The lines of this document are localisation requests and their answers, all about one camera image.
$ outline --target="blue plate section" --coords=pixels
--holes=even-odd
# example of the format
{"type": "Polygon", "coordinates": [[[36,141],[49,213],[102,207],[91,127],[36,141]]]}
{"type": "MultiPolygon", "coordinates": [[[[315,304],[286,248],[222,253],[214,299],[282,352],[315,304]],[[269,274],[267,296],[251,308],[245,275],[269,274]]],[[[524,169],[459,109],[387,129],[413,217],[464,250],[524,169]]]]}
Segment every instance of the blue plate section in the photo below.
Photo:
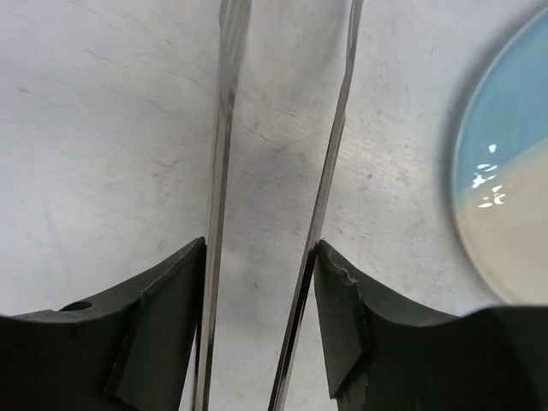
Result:
{"type": "Polygon", "coordinates": [[[500,167],[544,137],[548,137],[548,9],[514,36],[472,97],[456,143],[453,199],[458,201],[473,186],[480,164],[500,167]]]}

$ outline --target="blue and beige plate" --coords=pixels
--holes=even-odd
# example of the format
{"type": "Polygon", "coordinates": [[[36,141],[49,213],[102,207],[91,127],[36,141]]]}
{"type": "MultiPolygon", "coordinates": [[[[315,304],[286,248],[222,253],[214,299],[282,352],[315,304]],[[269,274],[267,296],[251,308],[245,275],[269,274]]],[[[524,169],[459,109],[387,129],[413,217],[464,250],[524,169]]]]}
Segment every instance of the blue and beige plate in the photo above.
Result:
{"type": "Polygon", "coordinates": [[[451,185],[456,226],[479,274],[506,301],[548,303],[548,9],[475,90],[451,185]]]}

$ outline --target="scratched surface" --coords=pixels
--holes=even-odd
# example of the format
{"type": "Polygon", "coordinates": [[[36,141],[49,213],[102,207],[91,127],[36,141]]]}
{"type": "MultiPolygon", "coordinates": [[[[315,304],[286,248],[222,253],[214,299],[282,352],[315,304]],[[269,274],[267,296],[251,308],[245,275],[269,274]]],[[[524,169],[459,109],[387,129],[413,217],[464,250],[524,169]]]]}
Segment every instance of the scratched surface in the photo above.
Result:
{"type": "MultiPolygon", "coordinates": [[[[324,237],[429,306],[461,314],[497,303],[451,225],[450,148],[481,70],[543,3],[364,4],[324,237]]],[[[204,234],[217,11],[215,0],[2,2],[0,312],[62,307],[204,234]]],[[[338,0],[253,6],[211,409],[266,409],[347,21],[338,0]]],[[[311,301],[287,410],[335,409],[311,301]]]]}

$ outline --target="gray table surface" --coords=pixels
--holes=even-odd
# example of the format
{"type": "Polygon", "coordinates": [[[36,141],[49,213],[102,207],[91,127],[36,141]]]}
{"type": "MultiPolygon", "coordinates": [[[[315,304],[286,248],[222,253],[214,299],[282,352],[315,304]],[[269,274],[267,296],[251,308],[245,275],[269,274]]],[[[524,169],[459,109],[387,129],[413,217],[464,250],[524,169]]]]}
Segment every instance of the gray table surface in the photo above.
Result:
{"type": "MultiPolygon", "coordinates": [[[[255,1],[236,103],[211,409],[266,409],[343,75],[348,2],[255,1]]],[[[323,236],[428,306],[498,303],[463,254],[450,149],[545,1],[366,1],[323,236]]],[[[205,233],[215,0],[0,5],[0,312],[59,308],[205,233]]],[[[316,307],[287,410],[335,410],[316,307]]],[[[188,399],[182,409],[188,409],[188,399]]]]}

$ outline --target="metal strip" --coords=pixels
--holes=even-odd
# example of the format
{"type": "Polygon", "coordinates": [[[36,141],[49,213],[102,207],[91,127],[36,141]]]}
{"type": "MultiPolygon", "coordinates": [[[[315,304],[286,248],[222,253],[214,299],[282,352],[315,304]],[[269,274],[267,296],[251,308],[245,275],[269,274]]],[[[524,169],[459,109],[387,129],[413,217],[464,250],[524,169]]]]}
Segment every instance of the metal strip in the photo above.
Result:
{"type": "Polygon", "coordinates": [[[206,233],[204,303],[200,335],[196,339],[197,370],[194,380],[193,411],[207,411],[209,408],[232,115],[250,15],[251,0],[221,2],[216,135],[213,144],[213,174],[206,233]]]}
{"type": "Polygon", "coordinates": [[[314,262],[316,259],[316,246],[321,235],[322,226],[324,224],[325,209],[327,208],[327,200],[333,180],[333,173],[337,163],[337,155],[341,145],[343,135],[344,122],[346,119],[346,104],[348,102],[348,94],[350,91],[350,83],[352,81],[352,73],[354,72],[354,60],[356,52],[356,44],[358,40],[358,29],[360,27],[361,6],[363,0],[353,0],[350,9],[350,19],[348,24],[348,38],[346,51],[346,70],[342,79],[341,91],[335,110],[335,118],[331,128],[329,145],[325,154],[324,168],[319,181],[318,194],[314,204],[312,220],[308,229],[307,242],[305,252],[302,256],[301,268],[295,294],[289,312],[288,324],[283,338],[283,346],[280,353],[280,359],[277,365],[276,377],[272,387],[271,401],[268,406],[269,411],[282,411],[285,406],[285,400],[289,388],[289,378],[293,368],[295,359],[295,347],[301,331],[302,316],[304,314],[305,305],[307,304],[308,290],[312,281],[314,262]]]}

